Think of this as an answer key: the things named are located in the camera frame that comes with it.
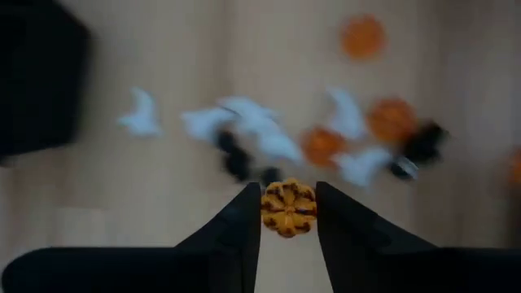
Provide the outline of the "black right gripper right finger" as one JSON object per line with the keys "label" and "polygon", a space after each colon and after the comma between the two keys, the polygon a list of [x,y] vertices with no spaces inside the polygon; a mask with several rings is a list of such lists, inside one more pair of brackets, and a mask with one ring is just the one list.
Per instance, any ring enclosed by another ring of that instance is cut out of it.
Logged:
{"label": "black right gripper right finger", "polygon": [[334,293],[521,293],[521,249],[437,247],[324,181],[316,199]]}

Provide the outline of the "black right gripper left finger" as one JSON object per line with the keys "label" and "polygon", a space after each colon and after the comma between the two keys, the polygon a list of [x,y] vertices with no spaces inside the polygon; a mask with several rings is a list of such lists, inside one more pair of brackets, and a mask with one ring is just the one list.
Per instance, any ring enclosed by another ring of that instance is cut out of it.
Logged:
{"label": "black right gripper left finger", "polygon": [[261,188],[249,183],[175,247],[48,247],[2,272],[3,293],[253,293]]}

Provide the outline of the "red orange snack packet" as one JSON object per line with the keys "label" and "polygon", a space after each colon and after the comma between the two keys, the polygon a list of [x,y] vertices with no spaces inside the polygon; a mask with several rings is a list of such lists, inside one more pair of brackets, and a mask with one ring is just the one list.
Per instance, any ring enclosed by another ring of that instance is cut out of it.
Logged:
{"label": "red orange snack packet", "polygon": [[260,199],[260,214],[265,227],[284,238],[306,234],[317,220],[314,188],[294,178],[270,183]]}

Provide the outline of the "black slotted plastic basket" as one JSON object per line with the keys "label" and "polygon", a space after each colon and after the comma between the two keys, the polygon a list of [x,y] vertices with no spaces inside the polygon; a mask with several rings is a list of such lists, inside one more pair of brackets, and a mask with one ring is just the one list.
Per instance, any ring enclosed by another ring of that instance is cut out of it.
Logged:
{"label": "black slotted plastic basket", "polygon": [[0,162],[75,139],[90,48],[58,0],[0,0]]}

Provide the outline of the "white ghost decoration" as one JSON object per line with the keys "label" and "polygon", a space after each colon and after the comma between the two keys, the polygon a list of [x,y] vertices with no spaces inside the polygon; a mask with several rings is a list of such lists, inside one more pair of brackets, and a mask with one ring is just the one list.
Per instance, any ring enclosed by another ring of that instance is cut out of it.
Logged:
{"label": "white ghost decoration", "polygon": [[218,105],[237,114],[236,129],[241,134],[259,133],[262,129],[279,129],[278,113],[246,96],[220,98]]}
{"label": "white ghost decoration", "polygon": [[133,87],[135,109],[120,117],[117,123],[136,136],[149,137],[162,134],[154,98],[145,90]]}
{"label": "white ghost decoration", "polygon": [[214,143],[219,128],[235,119],[236,115],[222,107],[183,112],[181,119],[186,132],[194,139]]}
{"label": "white ghost decoration", "polygon": [[347,182],[367,187],[374,175],[392,161],[392,153],[381,146],[373,146],[354,154],[341,153],[332,160],[339,168],[340,176]]}
{"label": "white ghost decoration", "polygon": [[283,158],[301,164],[304,157],[294,141],[274,122],[266,122],[254,129],[259,150],[270,158]]}
{"label": "white ghost decoration", "polygon": [[361,109],[352,95],[340,88],[327,90],[334,104],[334,110],[326,126],[347,139],[362,139],[366,135],[366,123]]}

